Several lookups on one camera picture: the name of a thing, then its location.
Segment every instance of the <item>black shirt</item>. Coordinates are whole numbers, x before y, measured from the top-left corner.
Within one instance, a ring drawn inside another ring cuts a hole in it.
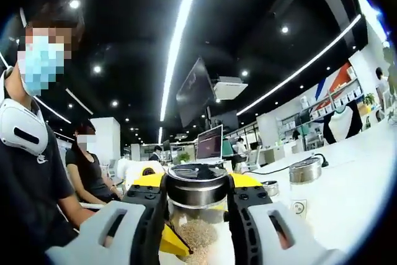
[[[90,163],[87,158],[81,153],[80,160],[77,154],[69,149],[66,152],[66,165],[75,164],[79,170],[79,175],[84,189],[95,197],[103,197],[112,195],[113,192],[106,186],[104,179],[102,178],[102,171],[100,170],[98,157],[92,153],[89,153],[93,158],[94,162]]]
[[[0,186],[10,198],[32,239],[43,249],[64,246],[75,236],[57,207],[59,199],[74,194],[63,167],[56,138],[47,126],[45,151],[34,156],[0,142]]]

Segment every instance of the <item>face mask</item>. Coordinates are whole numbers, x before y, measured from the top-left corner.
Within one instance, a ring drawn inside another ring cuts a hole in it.
[[[39,96],[49,82],[55,82],[56,74],[63,74],[63,44],[49,43],[48,36],[33,36],[33,43],[18,53],[18,65],[26,93]]]

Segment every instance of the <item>computer monitor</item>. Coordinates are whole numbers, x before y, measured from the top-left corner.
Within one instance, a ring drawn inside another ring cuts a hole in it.
[[[169,140],[164,141],[163,143],[163,150],[164,151],[171,151],[171,143]]]
[[[231,133],[238,129],[237,111],[233,110],[211,118],[214,126],[223,125],[223,133]]]
[[[219,125],[197,136],[196,160],[221,158],[223,127]]]
[[[176,95],[182,126],[188,126],[214,100],[210,77],[204,61],[199,58]]]

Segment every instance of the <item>woman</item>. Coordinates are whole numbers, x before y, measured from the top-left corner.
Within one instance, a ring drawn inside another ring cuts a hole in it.
[[[87,144],[95,142],[95,128],[85,120],[75,126],[76,140],[66,152],[70,180],[80,199],[92,204],[106,204],[120,200],[121,194],[113,182],[102,175],[98,157],[87,151]]]

